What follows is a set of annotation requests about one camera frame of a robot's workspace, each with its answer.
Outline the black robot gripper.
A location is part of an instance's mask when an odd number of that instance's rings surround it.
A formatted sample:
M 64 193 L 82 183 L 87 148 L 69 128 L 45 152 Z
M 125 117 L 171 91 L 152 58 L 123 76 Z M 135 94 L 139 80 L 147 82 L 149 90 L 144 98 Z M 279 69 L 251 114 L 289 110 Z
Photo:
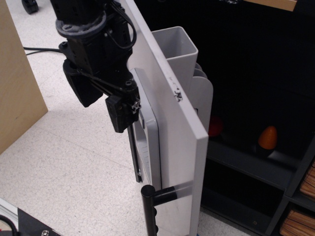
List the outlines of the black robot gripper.
M 103 94 L 115 132 L 123 133 L 139 119 L 137 84 L 127 68 L 137 36 L 123 9 L 58 9 L 56 29 L 66 38 L 63 71 L 86 108 Z

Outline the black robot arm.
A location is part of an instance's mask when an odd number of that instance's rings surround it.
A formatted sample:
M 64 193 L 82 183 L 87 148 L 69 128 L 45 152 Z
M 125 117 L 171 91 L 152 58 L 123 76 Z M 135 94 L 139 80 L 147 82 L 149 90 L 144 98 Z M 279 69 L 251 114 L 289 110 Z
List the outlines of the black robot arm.
M 84 107 L 106 94 L 114 130 L 138 120 L 140 95 L 127 67 L 137 40 L 135 27 L 115 0 L 54 0 L 56 29 L 65 38 L 63 71 Z

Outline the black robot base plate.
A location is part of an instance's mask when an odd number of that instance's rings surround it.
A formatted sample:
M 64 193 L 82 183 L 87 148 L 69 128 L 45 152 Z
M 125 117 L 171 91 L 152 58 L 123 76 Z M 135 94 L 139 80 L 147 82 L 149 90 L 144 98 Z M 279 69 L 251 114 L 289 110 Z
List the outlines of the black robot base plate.
M 7 223 L 6 221 L 0 220 L 0 235 L 1 236 L 12 236 L 12 225 L 13 222 Z M 41 221 L 32 217 L 25 211 L 18 208 L 18 224 L 19 229 L 17 230 L 16 236 L 60 236 L 57 231 L 45 225 Z

